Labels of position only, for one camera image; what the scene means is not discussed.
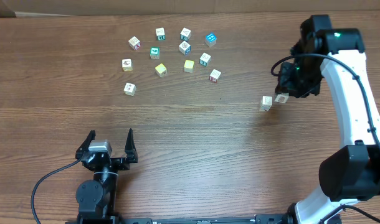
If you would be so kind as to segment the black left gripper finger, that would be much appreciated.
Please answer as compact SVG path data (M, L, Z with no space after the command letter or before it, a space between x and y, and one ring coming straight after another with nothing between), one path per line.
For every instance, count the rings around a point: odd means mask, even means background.
M138 163L138 153L136 151L132 129L129 130L127 135L125 153L128 163Z
M81 159L83 157L83 155L89 151L89 146L90 146L90 143L95 139L95 136L96 136L96 132L95 130L91 130L88 134L88 136L86 137L86 139L84 140L84 142L80 145L80 147L76 150L75 152L75 158L76 159Z

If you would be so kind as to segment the plain wooden block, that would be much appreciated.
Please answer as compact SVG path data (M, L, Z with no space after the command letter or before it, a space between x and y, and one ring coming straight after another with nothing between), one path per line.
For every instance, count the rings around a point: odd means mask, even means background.
M264 105L264 106L269 106L271 108L272 104L273 104L273 99L271 96L263 96L260 102L260 107Z

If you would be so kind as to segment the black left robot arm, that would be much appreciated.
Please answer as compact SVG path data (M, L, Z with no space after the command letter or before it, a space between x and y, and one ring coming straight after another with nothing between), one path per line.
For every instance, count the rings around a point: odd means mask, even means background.
M115 211L116 188L119 171L138 162L133 131L128 132L124 157L112 157L110 142L97 141L95 136L95 131L90 131L75 153L75 158L93 172L93 179L82 182L76 191L77 223L123 223Z

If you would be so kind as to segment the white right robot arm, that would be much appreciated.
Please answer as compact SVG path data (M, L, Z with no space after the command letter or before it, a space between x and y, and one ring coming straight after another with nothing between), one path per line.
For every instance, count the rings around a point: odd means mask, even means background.
M329 86L340 129L340 149L319 167L318 187L293 203L281 223L340 223L347 208L380 196L380 115L366 69L362 36L335 29L329 16L312 15L300 26L290 55L271 69L278 96L304 98Z

